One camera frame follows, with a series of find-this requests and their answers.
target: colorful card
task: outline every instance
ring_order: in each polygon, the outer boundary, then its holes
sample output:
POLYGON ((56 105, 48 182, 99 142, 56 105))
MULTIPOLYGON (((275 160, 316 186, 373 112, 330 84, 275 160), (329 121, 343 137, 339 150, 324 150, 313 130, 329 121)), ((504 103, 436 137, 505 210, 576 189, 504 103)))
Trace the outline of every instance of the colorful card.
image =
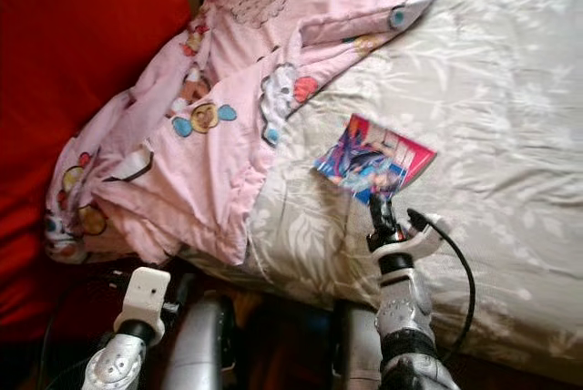
POLYGON ((427 167, 435 152, 353 114, 334 147, 314 167, 368 204, 372 194, 387 199, 427 167))

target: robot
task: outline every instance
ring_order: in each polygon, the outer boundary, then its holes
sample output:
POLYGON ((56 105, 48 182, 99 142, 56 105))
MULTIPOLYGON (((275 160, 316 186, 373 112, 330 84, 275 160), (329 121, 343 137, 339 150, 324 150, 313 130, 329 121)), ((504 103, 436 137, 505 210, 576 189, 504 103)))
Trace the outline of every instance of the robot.
MULTIPOLYGON (((381 305, 376 312, 358 305, 343 307, 340 372, 334 386, 380 390, 459 390, 435 349, 432 304, 414 262, 439 249, 445 222, 409 210, 409 221, 394 219, 391 202, 370 200, 374 232, 369 250, 381 269, 381 305)), ((160 319, 170 275, 150 268, 135 270, 115 336, 87 364, 82 390, 136 390, 147 348, 165 333, 160 319)), ((228 347, 231 305, 207 294, 184 316, 162 390, 220 390, 225 370, 232 370, 228 347)))

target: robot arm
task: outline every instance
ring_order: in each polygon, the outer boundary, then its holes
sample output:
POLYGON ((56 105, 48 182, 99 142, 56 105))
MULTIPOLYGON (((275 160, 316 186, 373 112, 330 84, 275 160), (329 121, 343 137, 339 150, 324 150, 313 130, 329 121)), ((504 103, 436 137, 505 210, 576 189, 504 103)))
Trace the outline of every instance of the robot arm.
POLYGON ((170 274, 140 267, 129 281, 115 336, 87 365, 82 390, 136 390, 146 349, 164 336, 160 319, 170 274))
MULTIPOLYGON (((403 231, 390 201, 371 198, 374 233, 369 250, 381 269, 381 306, 375 325, 381 337, 381 390, 459 390, 437 358, 431 322, 432 305, 414 261, 435 252, 441 236, 412 216, 403 231)), ((444 227, 439 218, 432 221, 444 227)))

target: wire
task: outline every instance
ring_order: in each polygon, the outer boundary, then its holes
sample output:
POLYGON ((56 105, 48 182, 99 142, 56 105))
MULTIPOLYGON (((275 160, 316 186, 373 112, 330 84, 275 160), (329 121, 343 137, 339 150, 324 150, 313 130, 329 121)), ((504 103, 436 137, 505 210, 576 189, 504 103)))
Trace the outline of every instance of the wire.
POLYGON ((45 381, 44 374, 46 369, 46 357, 48 352, 48 340, 51 334, 51 330, 53 329, 53 323, 55 322, 56 317, 58 316, 61 308, 65 304, 68 296, 77 288, 86 285, 93 281, 103 281, 104 276, 89 276, 85 279, 82 279, 80 282, 73 283, 69 285, 66 290, 64 290, 61 295, 59 296, 58 300, 56 301, 55 308, 51 313, 50 318, 48 319, 48 323, 46 324, 45 335, 43 336, 43 343, 40 350, 40 360, 38 366, 38 377, 36 378, 36 390, 43 390, 43 383, 45 381))
POLYGON ((462 328, 461 333, 457 336, 457 338, 454 341, 454 344, 449 349, 449 351, 447 351, 440 358, 442 363, 447 363, 447 361, 449 361, 452 358, 452 356, 454 356, 455 354, 457 354, 459 352, 459 350, 462 347, 462 344, 465 340, 465 337, 467 336, 467 333, 469 332, 470 327, 472 326, 472 322, 474 320, 474 309, 476 308, 476 282, 474 281, 474 274, 472 273, 472 269, 470 268, 470 265, 467 263, 467 260, 465 259, 464 254, 462 253, 460 248, 457 247, 457 244, 455 244, 455 242, 451 239, 451 237, 447 234, 447 232, 445 232, 443 229, 441 229, 439 226, 437 226, 435 223, 433 223, 431 220, 429 220, 427 217, 425 217, 424 214, 422 214, 421 212, 418 212, 418 211, 412 210, 412 209, 408 209, 407 213, 409 215, 413 214, 414 216, 418 216, 421 219, 423 219, 423 221, 425 221, 429 226, 434 228, 435 231, 437 233, 439 233, 439 235, 441 235, 441 238, 443 238, 445 241, 447 241, 447 244, 449 244, 451 246, 451 248, 454 250, 455 254, 457 255, 457 258, 459 258, 459 261, 464 266, 465 274, 467 275, 467 283, 469 284, 469 289, 470 289, 470 299, 469 299, 470 302, 467 306, 467 314, 465 315, 464 327, 462 328))
POLYGON ((92 356, 93 355, 90 355, 87 358, 83 358, 82 360, 79 360, 76 363, 70 365, 67 369, 65 369, 64 371, 62 371, 57 376, 55 376, 55 379, 53 379, 50 382, 50 384, 45 388, 45 390, 51 390, 51 388, 53 387, 53 385, 55 385, 59 380, 61 380, 63 378, 63 376, 65 376, 67 374, 70 374, 71 372, 73 372, 75 369, 77 369, 81 365, 86 365, 86 363, 88 363, 89 360, 91 360, 91 357, 92 356))

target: mattress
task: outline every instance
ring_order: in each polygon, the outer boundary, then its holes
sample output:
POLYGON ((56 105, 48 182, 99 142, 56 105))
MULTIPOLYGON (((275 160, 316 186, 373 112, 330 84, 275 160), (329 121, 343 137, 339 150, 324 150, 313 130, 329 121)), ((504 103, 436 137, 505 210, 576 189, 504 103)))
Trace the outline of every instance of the mattress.
MULTIPOLYGON (((464 351, 583 384, 583 0, 439 0, 293 114, 248 221, 246 262, 182 257, 317 306, 376 305, 367 208, 312 169, 358 112, 439 152, 394 198, 449 222, 476 277, 464 351)), ((445 345, 467 280, 445 246, 419 262, 445 345)))

